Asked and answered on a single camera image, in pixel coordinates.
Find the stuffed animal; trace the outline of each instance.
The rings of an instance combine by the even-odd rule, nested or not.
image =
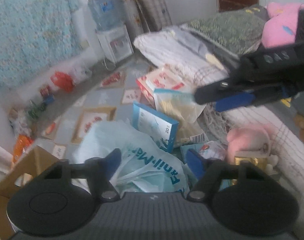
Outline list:
[[[249,124],[235,128],[227,135],[229,163],[234,164],[235,157],[266,158],[265,172],[271,175],[278,163],[278,156],[271,153],[271,136],[273,129],[269,125]]]

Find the white plastic bag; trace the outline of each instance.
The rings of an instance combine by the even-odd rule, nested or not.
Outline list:
[[[207,141],[207,136],[196,121],[205,106],[195,103],[192,94],[155,89],[154,100],[157,111],[180,122],[174,147]]]
[[[183,163],[122,121],[93,124],[73,158],[84,163],[92,157],[105,158],[115,148],[121,150],[122,160],[110,182],[121,196],[125,191],[189,192]]]
[[[82,60],[76,60],[71,64],[68,74],[72,78],[74,85],[77,85],[89,79],[92,76],[92,71],[85,66]]]

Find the plastic bag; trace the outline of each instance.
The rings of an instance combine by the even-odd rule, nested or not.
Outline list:
[[[72,92],[73,90],[73,80],[68,74],[56,71],[55,74],[51,76],[51,81],[54,85],[65,90],[67,93]]]
[[[73,80],[73,84],[77,85],[89,79],[92,76],[92,71],[86,68],[83,64],[82,66],[74,67],[71,71],[69,71],[69,75]]]
[[[157,111],[180,122],[174,147],[207,141],[207,136],[196,121],[205,106],[195,103],[192,94],[155,89],[154,100]]]
[[[28,137],[31,137],[31,122],[27,119],[25,111],[20,110],[18,111],[17,115],[18,116],[14,121],[10,119],[15,137],[18,138],[19,135],[26,135]]]
[[[122,121],[93,124],[73,159],[84,163],[92,157],[105,158],[115,148],[121,150],[122,161],[110,182],[121,196],[126,191],[189,192],[183,163],[159,149],[150,136]]]

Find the tissue package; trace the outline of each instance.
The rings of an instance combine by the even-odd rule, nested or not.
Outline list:
[[[135,129],[148,134],[160,149],[172,152],[178,121],[140,103],[133,104],[132,120]]]

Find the fabric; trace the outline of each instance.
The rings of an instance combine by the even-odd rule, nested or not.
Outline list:
[[[76,55],[77,0],[0,0],[0,91]]]
[[[125,11],[125,25],[129,33],[130,40],[134,41],[135,37],[143,34],[139,10],[136,6],[135,0],[121,0],[121,6],[123,6]]]
[[[192,47],[193,43],[184,46],[166,30],[140,35],[135,39],[134,46],[154,65],[167,67],[196,85],[202,82],[211,83],[228,76],[191,51],[188,47]]]
[[[218,13],[208,20],[193,20],[186,29],[236,56],[258,48],[264,25],[265,21],[252,12],[238,10]]]
[[[150,31],[159,31],[172,25],[170,14],[164,0],[136,0],[139,3]]]
[[[262,34],[262,44],[272,48],[295,43],[298,28],[299,10],[304,8],[301,3],[268,4],[271,19],[265,24]]]

